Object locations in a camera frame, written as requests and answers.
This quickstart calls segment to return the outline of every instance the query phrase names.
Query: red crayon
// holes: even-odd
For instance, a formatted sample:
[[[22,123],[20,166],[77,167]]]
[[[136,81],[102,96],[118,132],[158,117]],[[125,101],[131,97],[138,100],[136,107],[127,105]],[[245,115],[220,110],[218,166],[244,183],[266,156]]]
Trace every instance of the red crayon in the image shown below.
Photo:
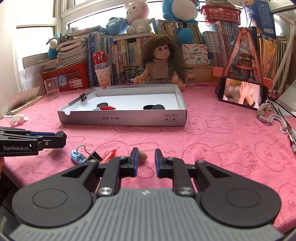
[[[109,151],[108,154],[100,161],[100,163],[108,163],[108,161],[115,157],[116,149]]]
[[[100,109],[101,110],[115,110],[115,108],[112,106],[101,106]]]

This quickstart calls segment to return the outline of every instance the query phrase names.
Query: blue plush toy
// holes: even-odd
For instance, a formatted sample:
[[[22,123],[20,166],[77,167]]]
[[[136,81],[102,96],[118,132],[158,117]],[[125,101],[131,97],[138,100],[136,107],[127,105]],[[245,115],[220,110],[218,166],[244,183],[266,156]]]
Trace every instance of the blue plush toy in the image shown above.
[[[124,18],[110,18],[105,28],[101,27],[99,32],[109,36],[123,34],[128,27],[128,23]]]
[[[57,40],[59,39],[59,34],[56,34],[53,36],[53,38],[50,38],[47,43],[49,43],[49,49],[48,49],[48,57],[50,59],[57,58],[58,51],[55,50],[57,47]]]
[[[197,24],[198,0],[163,0],[163,18],[168,21],[178,21],[183,23]],[[192,40],[193,32],[189,28],[184,28],[178,33],[178,40],[181,44],[189,44]]]

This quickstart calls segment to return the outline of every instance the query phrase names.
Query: red basket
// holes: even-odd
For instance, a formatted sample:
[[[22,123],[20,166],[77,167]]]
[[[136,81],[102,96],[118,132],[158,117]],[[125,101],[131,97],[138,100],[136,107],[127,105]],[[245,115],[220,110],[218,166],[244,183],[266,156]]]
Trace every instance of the red basket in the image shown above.
[[[204,16],[205,21],[209,23],[222,21],[240,25],[241,10],[239,9],[206,5],[201,8],[200,12]]]
[[[81,62],[69,67],[43,73],[42,79],[56,77],[60,91],[87,89],[89,87],[87,62]]]

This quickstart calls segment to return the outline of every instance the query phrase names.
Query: pink tablecloth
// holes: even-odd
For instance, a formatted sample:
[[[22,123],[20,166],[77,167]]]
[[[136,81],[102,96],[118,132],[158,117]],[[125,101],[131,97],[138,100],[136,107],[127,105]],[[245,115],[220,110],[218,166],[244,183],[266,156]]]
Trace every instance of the pink tablecloth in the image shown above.
[[[70,151],[84,144],[89,152],[101,156],[116,148],[117,156],[127,156],[133,147],[148,154],[136,178],[126,178],[123,187],[172,187],[171,180],[157,179],[154,150],[164,156],[182,158],[186,163],[203,159],[273,188],[281,197],[282,208],[274,226],[285,232],[296,226],[296,161],[287,136],[275,122],[266,126],[256,112],[220,102],[214,88],[196,86],[183,93],[188,109],[184,127],[62,125],[57,110],[77,97],[76,91],[61,93],[55,100],[41,100],[22,113],[29,121],[20,126],[27,130],[67,134],[63,149],[45,149],[38,156],[5,158],[4,173],[18,186],[74,166]],[[295,120],[288,118],[296,127]],[[7,119],[0,126],[8,126]]]

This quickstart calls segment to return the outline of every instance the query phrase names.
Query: phone screen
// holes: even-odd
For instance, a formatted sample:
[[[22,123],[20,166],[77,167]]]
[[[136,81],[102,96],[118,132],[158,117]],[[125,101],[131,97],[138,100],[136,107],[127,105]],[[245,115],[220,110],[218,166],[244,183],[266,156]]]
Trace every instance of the phone screen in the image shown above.
[[[261,85],[226,78],[223,100],[258,109],[263,88]]]

